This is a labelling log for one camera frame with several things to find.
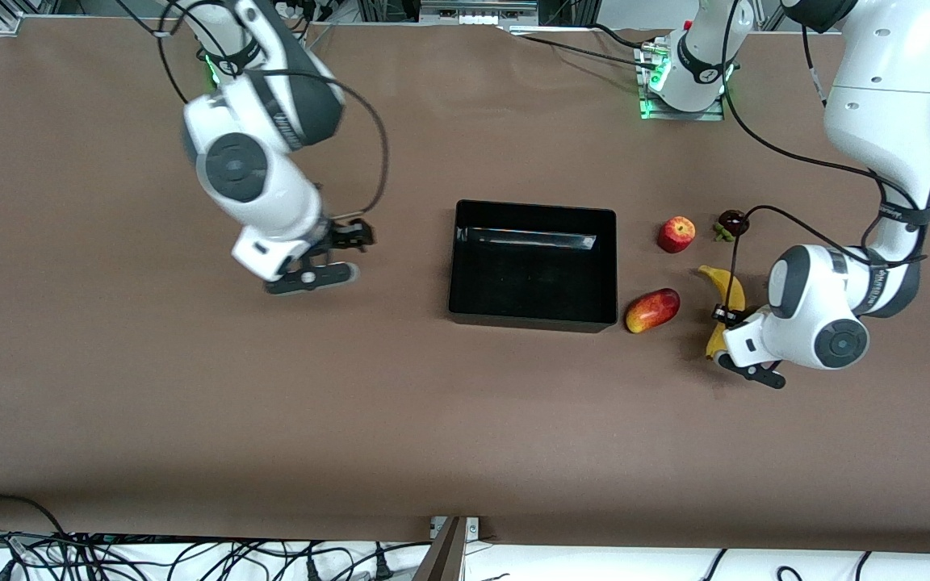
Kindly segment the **yellow banana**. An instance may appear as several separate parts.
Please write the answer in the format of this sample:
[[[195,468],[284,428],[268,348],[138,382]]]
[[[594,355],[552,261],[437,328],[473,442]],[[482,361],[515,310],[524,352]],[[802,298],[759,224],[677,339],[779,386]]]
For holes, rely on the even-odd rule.
[[[720,298],[719,304],[723,309],[723,313],[719,316],[714,311],[713,319],[716,325],[705,349],[706,359],[715,360],[717,354],[724,352],[727,348],[723,339],[723,332],[727,330],[727,325],[737,323],[739,314],[745,312],[747,308],[746,295],[742,283],[728,270],[700,265],[697,272],[706,277],[716,288]]]

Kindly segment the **red yellow mango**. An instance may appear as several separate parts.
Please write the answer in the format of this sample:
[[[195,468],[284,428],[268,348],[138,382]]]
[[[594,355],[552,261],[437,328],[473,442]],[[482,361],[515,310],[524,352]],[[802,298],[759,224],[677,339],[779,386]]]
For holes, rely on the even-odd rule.
[[[681,298],[672,288],[660,288],[641,295],[625,310],[624,327],[638,334],[666,324],[679,312]]]

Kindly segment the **small red apple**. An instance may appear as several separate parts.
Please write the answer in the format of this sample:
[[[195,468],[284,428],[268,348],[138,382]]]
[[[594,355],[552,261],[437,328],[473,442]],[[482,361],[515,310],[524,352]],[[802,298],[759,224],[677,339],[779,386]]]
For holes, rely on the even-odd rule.
[[[677,215],[660,225],[656,243],[665,253],[682,253],[694,242],[696,235],[697,229],[693,221]]]

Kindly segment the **small metal table bracket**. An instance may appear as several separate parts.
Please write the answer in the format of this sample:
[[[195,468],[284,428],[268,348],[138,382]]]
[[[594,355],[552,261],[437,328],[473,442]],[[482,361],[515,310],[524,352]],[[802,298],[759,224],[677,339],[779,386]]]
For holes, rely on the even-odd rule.
[[[442,532],[443,525],[446,524],[449,518],[444,516],[432,517],[429,519],[429,539],[436,540],[439,534]],[[465,543],[475,543],[480,539],[480,518],[479,517],[466,517],[466,532],[465,532]]]

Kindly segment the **dark slanted metal post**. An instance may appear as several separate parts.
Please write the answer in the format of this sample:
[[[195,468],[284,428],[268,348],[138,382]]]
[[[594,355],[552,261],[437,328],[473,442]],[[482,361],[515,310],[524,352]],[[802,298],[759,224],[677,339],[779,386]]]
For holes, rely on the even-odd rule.
[[[411,581],[462,581],[469,533],[467,517],[444,518]]]

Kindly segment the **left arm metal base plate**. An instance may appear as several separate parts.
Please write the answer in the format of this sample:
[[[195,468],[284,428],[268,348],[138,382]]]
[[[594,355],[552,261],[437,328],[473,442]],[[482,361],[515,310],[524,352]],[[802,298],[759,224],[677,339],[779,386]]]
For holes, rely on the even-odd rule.
[[[698,84],[690,71],[672,63],[677,34],[657,36],[634,50],[641,116],[651,120],[710,122],[723,120],[723,83],[717,71],[710,84]]]

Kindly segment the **aluminium frame with silver box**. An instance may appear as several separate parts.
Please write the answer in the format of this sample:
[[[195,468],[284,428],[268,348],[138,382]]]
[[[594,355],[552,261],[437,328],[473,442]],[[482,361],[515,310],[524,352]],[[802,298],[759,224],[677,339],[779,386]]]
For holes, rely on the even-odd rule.
[[[460,25],[461,11],[497,11],[498,27],[574,27],[597,21],[604,0],[351,0],[365,23]]]

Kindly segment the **black rectangular plastic tray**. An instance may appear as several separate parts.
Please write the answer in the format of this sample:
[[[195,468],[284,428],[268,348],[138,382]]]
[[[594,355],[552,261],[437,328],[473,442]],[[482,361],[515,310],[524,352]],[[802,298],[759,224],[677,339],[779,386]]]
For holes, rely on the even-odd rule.
[[[610,209],[462,199],[447,312],[459,324],[599,333],[618,322]]]

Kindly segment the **dark purple mangosteen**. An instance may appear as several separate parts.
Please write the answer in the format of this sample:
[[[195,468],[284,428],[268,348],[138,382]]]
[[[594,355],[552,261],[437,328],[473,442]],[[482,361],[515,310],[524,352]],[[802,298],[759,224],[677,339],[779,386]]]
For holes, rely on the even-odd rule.
[[[734,243],[740,236],[746,234],[749,228],[750,222],[743,212],[724,211],[713,224],[714,241]]]

